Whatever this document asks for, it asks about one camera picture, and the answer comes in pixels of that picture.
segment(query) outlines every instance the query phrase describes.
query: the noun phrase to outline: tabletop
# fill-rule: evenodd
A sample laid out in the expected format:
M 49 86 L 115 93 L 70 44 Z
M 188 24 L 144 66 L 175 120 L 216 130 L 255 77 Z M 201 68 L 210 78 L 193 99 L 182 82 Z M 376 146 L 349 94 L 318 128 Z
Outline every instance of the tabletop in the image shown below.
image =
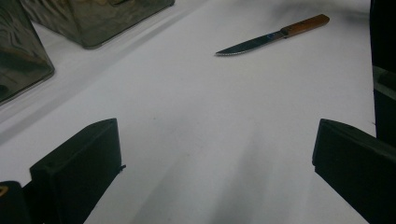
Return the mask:
M 314 171 L 320 119 L 375 135 L 370 1 L 177 0 L 99 49 L 34 24 L 56 72 L 0 107 L 0 180 L 85 126 L 122 163 L 86 223 L 366 223 Z M 215 52 L 318 14 L 330 22 Z

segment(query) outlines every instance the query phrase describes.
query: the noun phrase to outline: white table surface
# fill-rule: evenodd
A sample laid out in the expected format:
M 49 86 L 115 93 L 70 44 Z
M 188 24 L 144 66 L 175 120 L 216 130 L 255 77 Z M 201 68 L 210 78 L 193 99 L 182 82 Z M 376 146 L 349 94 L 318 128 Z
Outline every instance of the white table surface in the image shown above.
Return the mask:
M 0 180 L 117 118 L 127 168 L 86 223 L 366 223 L 314 172 L 320 119 L 375 135 L 369 0 L 177 0 L 99 49 L 36 25 L 56 74 L 0 107 Z M 323 13 L 311 32 L 228 48 Z

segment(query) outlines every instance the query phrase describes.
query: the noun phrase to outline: steel blade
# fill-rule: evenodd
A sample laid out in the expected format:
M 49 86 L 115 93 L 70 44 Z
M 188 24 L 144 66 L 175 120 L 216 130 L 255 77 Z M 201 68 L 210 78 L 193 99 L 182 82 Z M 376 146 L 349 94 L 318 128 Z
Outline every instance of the steel blade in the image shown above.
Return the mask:
M 230 56 L 230 55 L 245 53 L 247 51 L 257 49 L 259 47 L 262 47 L 264 45 L 267 45 L 269 43 L 272 43 L 274 41 L 282 39 L 283 37 L 285 37 L 285 35 L 283 35 L 280 31 L 277 31 L 277 32 L 271 33 L 269 35 L 259 36 L 257 38 L 248 40 L 241 44 L 221 50 L 221 51 L 217 52 L 216 55 L 217 56 Z

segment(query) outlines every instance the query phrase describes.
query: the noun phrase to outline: knife handle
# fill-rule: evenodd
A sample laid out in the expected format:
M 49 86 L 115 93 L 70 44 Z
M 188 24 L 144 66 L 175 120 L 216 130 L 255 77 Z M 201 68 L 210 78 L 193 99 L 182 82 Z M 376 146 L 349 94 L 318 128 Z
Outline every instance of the knife handle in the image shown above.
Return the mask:
M 308 20 L 299 21 L 297 23 L 294 23 L 293 25 L 283 27 L 282 29 L 280 29 L 280 32 L 285 35 L 286 38 L 288 38 L 325 25 L 327 24 L 327 22 L 329 22 L 329 20 L 329 17 L 320 14 Z

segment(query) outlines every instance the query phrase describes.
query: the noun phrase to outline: knife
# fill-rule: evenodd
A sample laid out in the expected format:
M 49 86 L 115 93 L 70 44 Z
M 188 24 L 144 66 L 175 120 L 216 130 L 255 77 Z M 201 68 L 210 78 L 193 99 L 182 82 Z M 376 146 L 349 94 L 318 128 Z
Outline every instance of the knife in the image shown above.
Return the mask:
M 327 17 L 323 14 L 320 14 L 320 15 L 310 18 L 308 20 L 300 21 L 300 22 L 294 23 L 292 25 L 283 27 L 279 31 L 271 33 L 269 35 L 259 36 L 257 38 L 248 40 L 241 44 L 221 50 L 221 51 L 217 52 L 216 55 L 217 56 L 231 56 L 231 55 L 235 55 L 235 54 L 245 53 L 250 50 L 257 49 L 258 47 L 262 47 L 269 43 L 275 42 L 277 40 L 280 40 L 283 38 L 289 38 L 294 35 L 299 35 L 304 32 L 310 31 L 312 29 L 318 28 L 322 25 L 327 24 L 327 22 L 329 22 L 329 20 L 330 20 L 329 17 Z

